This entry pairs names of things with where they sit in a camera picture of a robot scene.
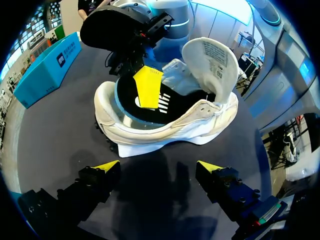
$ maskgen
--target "dark gray table surface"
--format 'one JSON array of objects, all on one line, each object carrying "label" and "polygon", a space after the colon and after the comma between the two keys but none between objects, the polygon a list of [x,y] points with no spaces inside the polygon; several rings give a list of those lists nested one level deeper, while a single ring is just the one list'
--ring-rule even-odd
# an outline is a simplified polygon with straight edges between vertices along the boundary
[{"label": "dark gray table surface", "polygon": [[108,75],[108,52],[82,45],[59,89],[25,111],[18,141],[21,191],[72,184],[78,171],[120,160],[122,178],[108,201],[80,227],[109,240],[230,239],[238,225],[211,204],[195,178],[196,162],[232,166],[243,181],[271,194],[267,154],[241,97],[234,121],[202,145],[176,142],[162,149],[119,158],[95,129],[94,94]]}]

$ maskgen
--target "person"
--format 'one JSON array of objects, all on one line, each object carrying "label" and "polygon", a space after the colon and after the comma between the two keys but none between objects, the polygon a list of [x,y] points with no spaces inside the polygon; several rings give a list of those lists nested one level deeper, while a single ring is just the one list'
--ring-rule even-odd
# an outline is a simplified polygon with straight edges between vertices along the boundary
[{"label": "person", "polygon": [[111,1],[112,0],[78,0],[78,13],[84,21],[94,10],[103,5],[109,5]]}]

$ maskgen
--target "black shirt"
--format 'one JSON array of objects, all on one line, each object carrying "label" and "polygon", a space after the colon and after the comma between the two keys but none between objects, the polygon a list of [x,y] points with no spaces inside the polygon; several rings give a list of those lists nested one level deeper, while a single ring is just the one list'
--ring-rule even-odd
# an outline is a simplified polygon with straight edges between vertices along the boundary
[{"label": "black shirt", "polygon": [[102,2],[103,0],[78,0],[78,10],[84,10],[89,16]]}]

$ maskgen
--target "shoe tongue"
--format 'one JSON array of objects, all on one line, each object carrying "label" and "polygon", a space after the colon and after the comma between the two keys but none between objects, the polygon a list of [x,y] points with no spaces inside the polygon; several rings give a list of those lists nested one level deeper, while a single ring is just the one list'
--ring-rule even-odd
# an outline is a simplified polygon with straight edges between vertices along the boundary
[{"label": "shoe tongue", "polygon": [[200,37],[183,46],[182,57],[200,87],[215,93],[216,102],[226,103],[239,74],[234,53],[216,40]]}]

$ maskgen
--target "blue box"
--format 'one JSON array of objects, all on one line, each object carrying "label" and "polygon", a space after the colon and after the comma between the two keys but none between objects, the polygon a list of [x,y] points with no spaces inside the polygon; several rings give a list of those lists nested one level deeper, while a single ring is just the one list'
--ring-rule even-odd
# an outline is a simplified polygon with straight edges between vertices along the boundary
[{"label": "blue box", "polygon": [[76,32],[57,41],[31,64],[13,92],[15,97],[29,108],[58,89],[81,50]]}]

